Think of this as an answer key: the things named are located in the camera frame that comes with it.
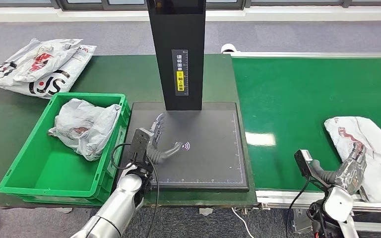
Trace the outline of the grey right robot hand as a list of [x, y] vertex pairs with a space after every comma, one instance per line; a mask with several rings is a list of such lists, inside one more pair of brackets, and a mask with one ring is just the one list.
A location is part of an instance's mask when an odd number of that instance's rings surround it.
[[364, 179], [364, 172], [367, 167], [366, 150], [364, 144], [353, 143], [349, 156], [336, 171], [325, 171], [318, 160], [312, 160], [310, 167], [326, 184], [337, 185], [349, 195], [353, 195], [360, 189]]

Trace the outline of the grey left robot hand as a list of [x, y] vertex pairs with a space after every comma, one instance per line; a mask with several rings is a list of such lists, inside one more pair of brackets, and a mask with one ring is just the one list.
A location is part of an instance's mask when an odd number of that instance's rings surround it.
[[150, 129], [148, 130], [150, 139], [147, 145], [146, 155], [149, 158], [149, 160], [155, 165], [161, 164], [167, 159], [171, 158], [174, 154], [178, 153], [184, 145], [182, 142], [177, 142], [169, 150], [158, 150], [158, 142], [161, 138], [164, 129], [164, 117], [165, 113], [159, 114], [154, 120]]

